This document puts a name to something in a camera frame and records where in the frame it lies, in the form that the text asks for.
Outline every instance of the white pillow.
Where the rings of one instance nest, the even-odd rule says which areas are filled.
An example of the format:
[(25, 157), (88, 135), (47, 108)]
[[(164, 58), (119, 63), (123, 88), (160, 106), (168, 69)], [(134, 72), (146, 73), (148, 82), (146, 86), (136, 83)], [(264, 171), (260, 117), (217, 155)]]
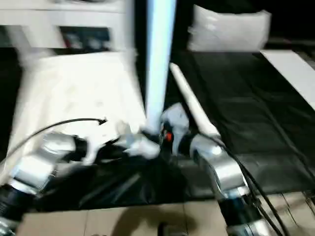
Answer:
[(189, 49), (192, 51), (259, 51), (268, 39), (271, 14), (219, 14), (194, 6)]

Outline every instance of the white shelf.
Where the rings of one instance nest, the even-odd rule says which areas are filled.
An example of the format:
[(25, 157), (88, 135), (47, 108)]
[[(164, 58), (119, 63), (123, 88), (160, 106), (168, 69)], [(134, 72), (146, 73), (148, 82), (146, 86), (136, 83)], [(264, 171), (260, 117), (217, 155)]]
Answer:
[(101, 3), (62, 0), (0, 0), (0, 10), (66, 10), (124, 13), (124, 2), (128, 0), (107, 0)]
[(64, 3), (48, 2), (45, 6), (47, 10), (67, 10), (67, 11), (98, 11), (123, 13), (124, 0), (108, 0), (104, 3), (85, 3), (80, 1), (64, 1)]
[(28, 26), (32, 16), (26, 10), (0, 10), (0, 26)]
[(0, 10), (42, 9), (47, 0), (0, 0)]
[(50, 11), (49, 22), (59, 28), (60, 26), (74, 27), (107, 27), (115, 51), (126, 49), (124, 32), (124, 15), (115, 13), (91, 11)]

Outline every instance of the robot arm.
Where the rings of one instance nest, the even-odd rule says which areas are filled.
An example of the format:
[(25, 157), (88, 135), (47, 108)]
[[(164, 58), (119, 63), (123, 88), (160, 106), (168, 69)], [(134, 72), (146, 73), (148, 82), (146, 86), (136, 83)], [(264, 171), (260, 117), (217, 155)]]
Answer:
[(229, 235), (271, 235), (240, 166), (216, 142), (200, 134), (187, 133), (178, 145), (178, 153), (189, 155), (209, 175)]
[(57, 165), (85, 157), (87, 142), (75, 136), (49, 133), (40, 146), (20, 159), (0, 187), (0, 236), (14, 234), (35, 197), (57, 173)]
[[(200, 134), (173, 129), (173, 153), (190, 156), (206, 171), (212, 190), (231, 236), (269, 236), (266, 222), (253, 202), (248, 185), (236, 161), (213, 140)], [(114, 145), (127, 152), (157, 156), (159, 147), (141, 134), (122, 136)], [(50, 133), (41, 145), (24, 156), (0, 188), (0, 236), (14, 234), (22, 216), (32, 207), (35, 197), (57, 173), (57, 164), (81, 160), (87, 154), (87, 142), (66, 134)]]

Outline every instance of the white panel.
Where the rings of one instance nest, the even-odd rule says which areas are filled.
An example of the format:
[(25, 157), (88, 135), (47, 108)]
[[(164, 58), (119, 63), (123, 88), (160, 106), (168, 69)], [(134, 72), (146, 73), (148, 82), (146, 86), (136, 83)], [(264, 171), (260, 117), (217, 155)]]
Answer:
[(126, 49), (123, 14), (87, 11), (49, 11), (47, 14), (55, 26), (108, 27), (112, 48), (117, 51)]
[(25, 29), (32, 47), (64, 48), (60, 31), (49, 18), (47, 11), (29, 11), (29, 27)]
[(293, 51), (262, 53), (315, 109), (315, 71)]
[(124, 5), (123, 33), (125, 35), (126, 47), (131, 49), (131, 57), (135, 56), (134, 45), (134, 1), (127, 0)]
[(29, 24), (31, 17), (26, 10), (0, 10), (0, 25), (25, 26)]

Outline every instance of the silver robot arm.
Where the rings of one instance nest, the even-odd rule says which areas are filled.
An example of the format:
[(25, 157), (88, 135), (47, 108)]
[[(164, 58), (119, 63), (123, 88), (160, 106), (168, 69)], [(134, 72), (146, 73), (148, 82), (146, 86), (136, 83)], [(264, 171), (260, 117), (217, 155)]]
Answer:
[(209, 176), (230, 236), (270, 236), (238, 163), (220, 145), (219, 135), (209, 138), (189, 131), (189, 119), (180, 104), (162, 115), (162, 137), (172, 153), (189, 156)]
[(34, 151), (22, 157), (0, 187), (0, 236), (13, 235), (35, 197), (57, 173), (57, 165), (86, 155), (87, 142), (49, 133)]

